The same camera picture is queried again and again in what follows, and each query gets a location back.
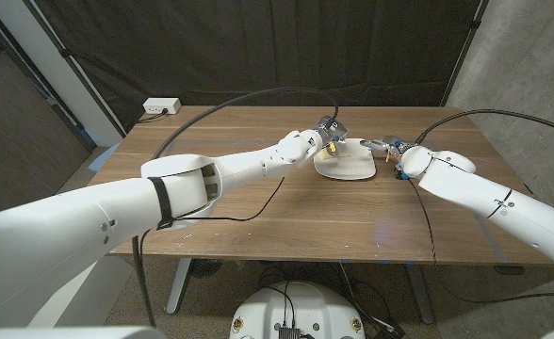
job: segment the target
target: wooden table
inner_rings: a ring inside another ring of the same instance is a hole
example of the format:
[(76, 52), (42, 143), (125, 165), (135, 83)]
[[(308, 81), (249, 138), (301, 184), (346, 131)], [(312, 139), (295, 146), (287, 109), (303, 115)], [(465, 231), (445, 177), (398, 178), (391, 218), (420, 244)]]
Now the wooden table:
[[(91, 185), (140, 176), (141, 164), (182, 123), (205, 111), (185, 106), (177, 115), (138, 124)], [(458, 108), (341, 107), (349, 137), (396, 135), (415, 139)], [(268, 147), (291, 130), (315, 126), (330, 107), (227, 107), (177, 139), (175, 153), (218, 156)], [(468, 118), (432, 131), (424, 144), (470, 158), (477, 173), (525, 194), (522, 180)], [(393, 177), (394, 162), (376, 160), (377, 174), (344, 182), (319, 175), (313, 164), (294, 169), (265, 212), (248, 222), (206, 221), (181, 231), (152, 231), (146, 254), (218, 259), (431, 263), (431, 241), (417, 196)], [(266, 179), (224, 196), (213, 216), (245, 218), (264, 204), (278, 180)], [(420, 189), (432, 222), (439, 263), (550, 264), (542, 254), (489, 221)], [(116, 253), (131, 253), (130, 243)]]

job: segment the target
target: concrete wall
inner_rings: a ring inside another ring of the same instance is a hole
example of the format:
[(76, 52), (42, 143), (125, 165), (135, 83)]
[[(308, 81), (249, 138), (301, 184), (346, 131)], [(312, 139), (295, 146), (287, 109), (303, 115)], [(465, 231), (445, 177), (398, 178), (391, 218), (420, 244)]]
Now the concrete wall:
[[(554, 0), (491, 0), (447, 105), (554, 121)], [(472, 120), (536, 197), (554, 206), (554, 129), (490, 114)]]

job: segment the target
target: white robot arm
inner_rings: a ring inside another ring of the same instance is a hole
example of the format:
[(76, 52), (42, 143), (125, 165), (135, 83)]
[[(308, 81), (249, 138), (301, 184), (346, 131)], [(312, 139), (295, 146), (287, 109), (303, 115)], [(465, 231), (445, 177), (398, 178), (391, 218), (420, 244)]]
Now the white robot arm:
[(403, 152), (402, 170), (435, 196), (459, 204), (554, 261), (554, 208), (474, 174), (466, 157), (422, 146)]
[(209, 217), (228, 191), (264, 177), (283, 177), (333, 139), (330, 117), (293, 131), (263, 150), (217, 158), (159, 158), (142, 178), (89, 186), (0, 212), (0, 327), (26, 326), (55, 291), (104, 254), (160, 226), (180, 229)]

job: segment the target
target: white wall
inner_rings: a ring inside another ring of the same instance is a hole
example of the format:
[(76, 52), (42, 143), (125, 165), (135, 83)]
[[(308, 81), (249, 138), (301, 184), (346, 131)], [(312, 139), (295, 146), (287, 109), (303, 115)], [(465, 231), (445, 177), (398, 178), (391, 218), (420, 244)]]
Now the white wall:
[[(554, 0), (491, 0), (447, 105), (554, 121)], [(472, 120), (536, 197), (554, 206), (554, 129), (493, 115)]]
[(0, 19), (95, 143), (98, 146), (112, 146), (122, 141), (118, 131), (59, 54), (24, 2), (0, 0)]

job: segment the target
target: power strip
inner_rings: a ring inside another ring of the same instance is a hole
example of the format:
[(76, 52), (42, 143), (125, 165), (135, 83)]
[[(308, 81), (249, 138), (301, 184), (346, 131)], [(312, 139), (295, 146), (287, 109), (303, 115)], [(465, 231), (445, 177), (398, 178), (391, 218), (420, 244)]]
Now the power strip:
[(165, 108), (168, 114), (176, 114), (181, 109), (181, 101), (179, 98), (148, 98), (143, 108), (147, 114), (160, 114)]

